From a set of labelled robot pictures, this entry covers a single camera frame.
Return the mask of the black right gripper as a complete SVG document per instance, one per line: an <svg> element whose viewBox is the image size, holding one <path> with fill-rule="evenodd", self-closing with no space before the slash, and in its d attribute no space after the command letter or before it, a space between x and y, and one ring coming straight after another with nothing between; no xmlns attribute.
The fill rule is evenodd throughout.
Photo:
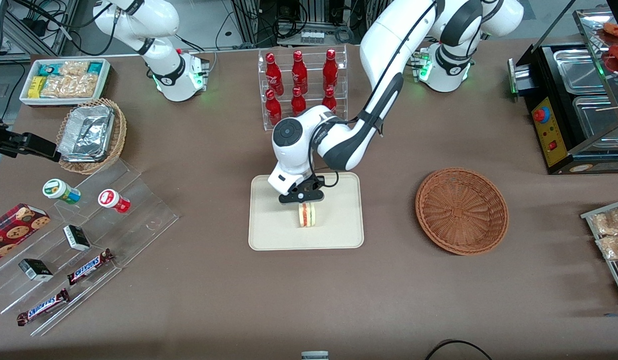
<svg viewBox="0 0 618 360"><path fill-rule="evenodd" d="M0 154L15 157L20 153L38 156L55 163L59 162L61 157L56 144L43 137L29 132L19 134L0 127Z"/></svg>

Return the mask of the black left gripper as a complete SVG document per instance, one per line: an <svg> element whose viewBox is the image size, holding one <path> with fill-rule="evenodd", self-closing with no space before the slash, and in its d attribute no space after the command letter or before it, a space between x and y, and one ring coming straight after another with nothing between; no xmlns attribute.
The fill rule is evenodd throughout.
<svg viewBox="0 0 618 360"><path fill-rule="evenodd" d="M321 188L324 186L324 176L310 176L301 183L290 188L289 194L280 194L280 204L291 205L320 202L324 199Z"/></svg>

